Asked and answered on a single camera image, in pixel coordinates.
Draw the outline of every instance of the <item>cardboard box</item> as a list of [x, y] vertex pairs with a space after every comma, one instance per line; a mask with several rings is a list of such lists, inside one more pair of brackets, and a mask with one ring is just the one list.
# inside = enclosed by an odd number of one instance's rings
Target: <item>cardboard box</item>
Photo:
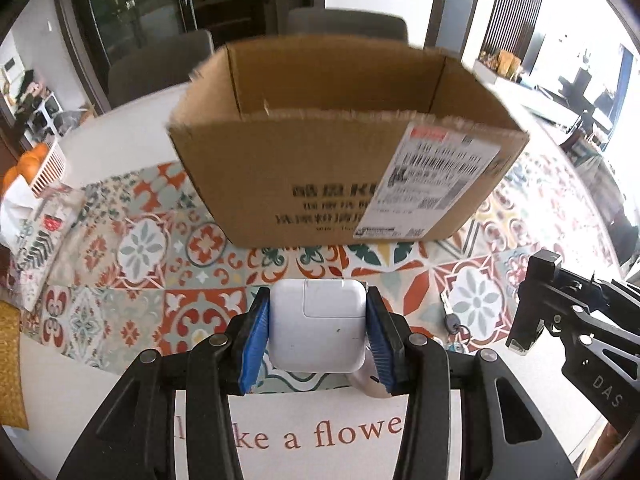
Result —
[[[445, 118], [465, 122], [449, 119], [443, 129]], [[491, 193], [529, 137], [473, 75], [440, 53], [340, 36], [228, 44], [199, 67], [169, 131], [227, 237], [260, 248], [387, 238], [385, 231], [354, 232], [399, 143], [421, 125], [427, 136], [453, 129], [463, 143], [497, 153], [421, 237], [446, 238]], [[419, 230], [411, 233], [388, 238], [416, 239]]]

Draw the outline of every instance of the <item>yellow cloth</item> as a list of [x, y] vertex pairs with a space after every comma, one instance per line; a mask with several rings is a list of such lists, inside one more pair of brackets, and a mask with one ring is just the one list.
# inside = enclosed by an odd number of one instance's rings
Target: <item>yellow cloth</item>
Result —
[[20, 385], [20, 311], [0, 301], [0, 424], [29, 429]]

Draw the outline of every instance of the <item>fruit basket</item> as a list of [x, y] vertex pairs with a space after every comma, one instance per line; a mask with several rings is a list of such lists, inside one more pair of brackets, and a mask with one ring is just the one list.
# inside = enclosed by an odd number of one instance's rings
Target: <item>fruit basket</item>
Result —
[[42, 191], [62, 179], [65, 176], [66, 158], [59, 145], [60, 138], [58, 136], [50, 136], [45, 140], [45, 144], [49, 147], [49, 153], [42, 161], [42, 165], [31, 181], [29, 188], [36, 197], [39, 197]]

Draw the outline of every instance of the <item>silver rivet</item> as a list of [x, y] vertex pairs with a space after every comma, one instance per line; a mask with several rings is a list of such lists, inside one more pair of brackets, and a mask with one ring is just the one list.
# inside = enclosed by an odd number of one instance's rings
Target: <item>silver rivet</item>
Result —
[[429, 342], [429, 338], [424, 334], [414, 332], [409, 336], [409, 343], [414, 346], [424, 346]]
[[143, 351], [142, 354], [140, 354], [140, 361], [145, 365], [148, 365], [149, 363], [155, 361], [156, 357], [158, 357], [158, 353], [155, 350], [149, 349]]
[[483, 348], [480, 351], [480, 357], [485, 361], [489, 361], [490, 363], [498, 360], [498, 354], [495, 352], [495, 350], [491, 350], [490, 348]]
[[209, 338], [211, 346], [224, 346], [229, 338], [225, 334], [214, 334]]

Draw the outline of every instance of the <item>slatted wood panel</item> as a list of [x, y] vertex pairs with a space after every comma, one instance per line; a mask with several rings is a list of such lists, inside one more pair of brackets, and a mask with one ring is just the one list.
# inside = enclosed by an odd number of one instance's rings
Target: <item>slatted wood panel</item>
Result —
[[524, 59], [542, 0], [495, 0], [482, 50], [501, 48]]

